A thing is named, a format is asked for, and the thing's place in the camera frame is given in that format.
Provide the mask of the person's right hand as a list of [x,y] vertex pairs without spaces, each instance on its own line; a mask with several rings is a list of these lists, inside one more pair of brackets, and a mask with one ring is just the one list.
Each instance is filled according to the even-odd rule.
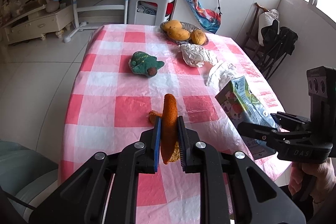
[[318,213],[328,200],[333,206],[335,204],[335,201],[332,201],[335,199],[335,170],[331,158],[322,164],[292,162],[288,185],[292,196],[301,189],[305,174],[315,178],[313,189],[309,194],[313,199],[314,214]]

